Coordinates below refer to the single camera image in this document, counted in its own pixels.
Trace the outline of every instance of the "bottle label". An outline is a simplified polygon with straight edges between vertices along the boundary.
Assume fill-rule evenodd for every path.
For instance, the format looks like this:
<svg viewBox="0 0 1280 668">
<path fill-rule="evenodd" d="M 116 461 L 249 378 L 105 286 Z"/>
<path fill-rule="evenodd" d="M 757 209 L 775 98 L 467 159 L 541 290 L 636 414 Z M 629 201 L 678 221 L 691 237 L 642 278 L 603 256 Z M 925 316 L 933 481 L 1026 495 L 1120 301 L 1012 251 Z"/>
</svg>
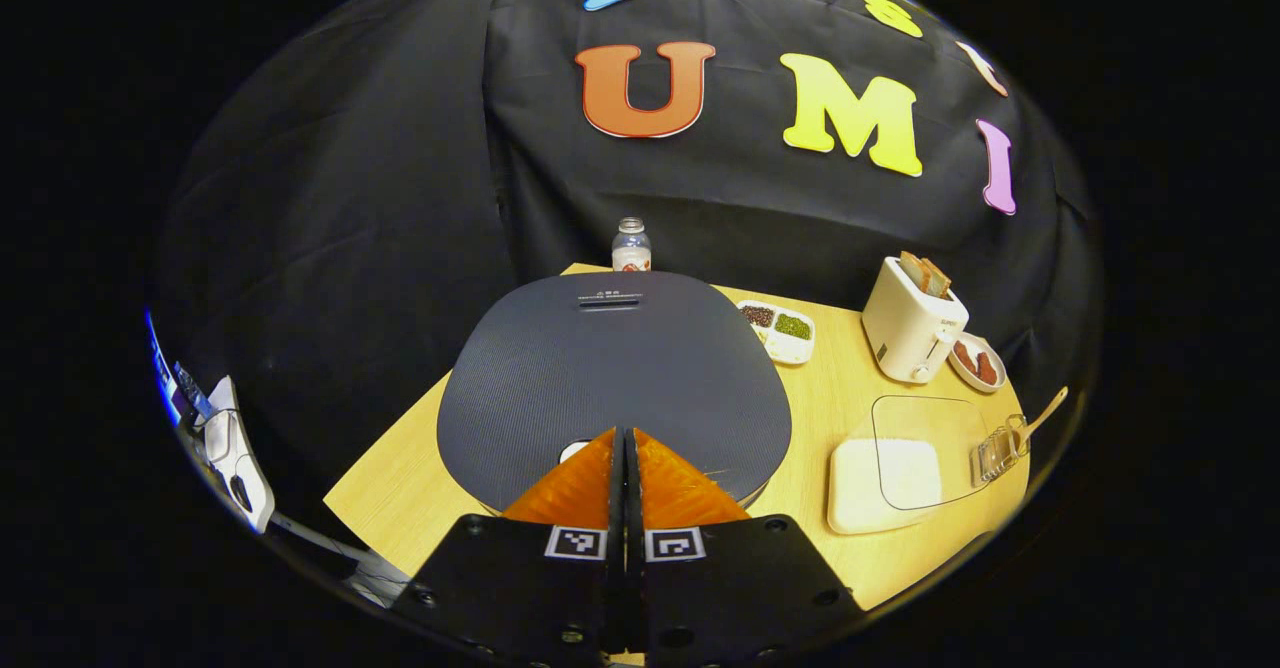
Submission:
<svg viewBox="0 0 1280 668">
<path fill-rule="evenodd" d="M 653 252 L 649 248 L 623 247 L 613 252 L 614 271 L 649 271 L 652 270 Z"/>
</svg>

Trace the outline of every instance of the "white toaster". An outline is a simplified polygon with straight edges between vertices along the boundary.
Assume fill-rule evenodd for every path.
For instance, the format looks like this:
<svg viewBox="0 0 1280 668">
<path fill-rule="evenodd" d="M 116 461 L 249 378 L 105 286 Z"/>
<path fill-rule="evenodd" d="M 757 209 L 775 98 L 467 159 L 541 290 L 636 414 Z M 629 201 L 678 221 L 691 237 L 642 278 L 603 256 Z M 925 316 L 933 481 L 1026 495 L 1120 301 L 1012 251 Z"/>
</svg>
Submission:
<svg viewBox="0 0 1280 668">
<path fill-rule="evenodd" d="M 892 257 L 884 258 L 863 310 L 863 329 L 881 371 L 909 384 L 933 380 L 965 322 L 969 311 L 955 293 L 924 293 Z"/>
</svg>

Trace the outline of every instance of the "fisheye lens view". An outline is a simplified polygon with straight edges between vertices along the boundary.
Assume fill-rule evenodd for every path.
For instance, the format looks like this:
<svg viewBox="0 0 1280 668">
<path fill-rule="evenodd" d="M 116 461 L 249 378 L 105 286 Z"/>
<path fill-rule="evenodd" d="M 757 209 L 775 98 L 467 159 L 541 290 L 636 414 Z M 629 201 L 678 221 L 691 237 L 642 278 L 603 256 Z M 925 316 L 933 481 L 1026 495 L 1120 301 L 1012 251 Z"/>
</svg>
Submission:
<svg viewBox="0 0 1280 668">
<path fill-rule="evenodd" d="M 964 29 L 338 4 L 189 148 L 136 380 L 207 509 L 461 660 L 803 664 L 1033 504 L 1096 389 L 1091 186 Z"/>
</svg>

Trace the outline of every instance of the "black background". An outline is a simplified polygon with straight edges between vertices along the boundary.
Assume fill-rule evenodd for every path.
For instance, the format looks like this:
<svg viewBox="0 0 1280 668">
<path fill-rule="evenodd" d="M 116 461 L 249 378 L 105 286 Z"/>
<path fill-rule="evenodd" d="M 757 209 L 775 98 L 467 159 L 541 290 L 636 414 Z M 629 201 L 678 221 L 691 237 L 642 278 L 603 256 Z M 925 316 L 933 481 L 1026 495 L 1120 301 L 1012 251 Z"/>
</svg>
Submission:
<svg viewBox="0 0 1280 668">
<path fill-rule="evenodd" d="M 343 1 L 18 0 L 5 17 L 20 343 L 5 623 L 22 663 L 439 662 L 221 513 L 168 435 L 140 325 L 187 150 L 239 81 Z M 1226 352 L 1266 354 L 1243 319 L 1275 271 L 1238 257 L 1276 186 L 1266 0 L 920 1 L 1075 148 L 1105 214 L 1108 334 L 1087 430 L 1043 494 L 845 660 L 1239 663 L 1277 614 L 1270 497 L 1242 477 L 1274 412 L 1251 393 L 1263 374 Z M 1253 282 L 1243 264 L 1261 264 Z M 1231 416 L 1240 395 L 1251 421 Z"/>
</svg>

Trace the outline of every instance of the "black round mat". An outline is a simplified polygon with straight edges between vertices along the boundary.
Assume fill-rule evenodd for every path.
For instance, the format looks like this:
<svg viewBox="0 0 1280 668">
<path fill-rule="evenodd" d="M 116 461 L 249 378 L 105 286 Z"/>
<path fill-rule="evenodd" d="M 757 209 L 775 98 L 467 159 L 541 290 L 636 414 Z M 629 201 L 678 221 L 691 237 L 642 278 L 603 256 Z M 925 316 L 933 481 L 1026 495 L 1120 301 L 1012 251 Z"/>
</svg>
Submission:
<svg viewBox="0 0 1280 668">
<path fill-rule="evenodd" d="M 653 435 L 736 500 L 791 443 L 791 408 L 755 331 L 676 273 L 586 273 L 512 290 L 476 325 L 440 402 L 458 484 L 503 511 L 575 440 Z"/>
</svg>

